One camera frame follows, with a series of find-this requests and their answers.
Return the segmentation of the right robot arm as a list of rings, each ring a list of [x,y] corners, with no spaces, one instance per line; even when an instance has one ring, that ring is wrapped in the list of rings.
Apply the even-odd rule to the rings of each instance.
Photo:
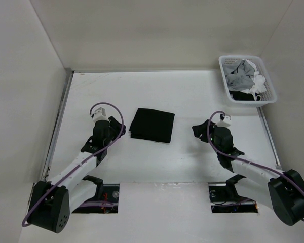
[[[230,130],[210,120],[192,130],[194,137],[212,146],[221,166],[235,174],[225,185],[230,201],[243,197],[258,201],[289,226],[304,219],[304,180],[299,172],[274,170],[251,161],[234,146]]]

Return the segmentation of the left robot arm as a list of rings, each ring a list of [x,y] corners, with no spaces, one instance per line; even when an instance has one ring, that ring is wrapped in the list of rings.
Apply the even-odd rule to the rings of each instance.
[[[74,161],[49,181],[35,184],[22,226],[35,225],[60,233],[75,209],[89,199],[100,201],[103,198],[103,181],[89,173],[98,167],[108,148],[125,132],[124,122],[112,116],[96,119],[92,135]]]

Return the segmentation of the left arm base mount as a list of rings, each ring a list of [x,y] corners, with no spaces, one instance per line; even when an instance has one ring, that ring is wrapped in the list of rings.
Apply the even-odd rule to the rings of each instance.
[[[103,180],[87,175],[82,182],[95,185],[95,194],[86,199],[81,206],[72,211],[73,214],[115,214],[118,213],[120,185],[104,184]]]

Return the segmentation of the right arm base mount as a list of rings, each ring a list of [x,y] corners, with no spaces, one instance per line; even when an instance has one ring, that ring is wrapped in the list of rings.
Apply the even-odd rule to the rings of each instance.
[[[239,196],[235,189],[242,179],[244,176],[235,175],[225,182],[208,185],[212,213],[258,213],[256,201]]]

